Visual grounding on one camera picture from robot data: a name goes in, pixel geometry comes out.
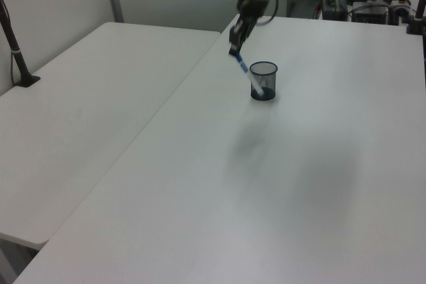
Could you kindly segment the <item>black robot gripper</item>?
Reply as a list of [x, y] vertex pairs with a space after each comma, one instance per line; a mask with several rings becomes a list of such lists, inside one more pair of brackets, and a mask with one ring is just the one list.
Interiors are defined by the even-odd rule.
[[242, 45], [246, 42], [257, 19], [264, 16], [269, 0], [238, 0], [236, 8], [239, 12], [238, 19], [232, 25], [229, 32], [229, 55], [237, 57]]

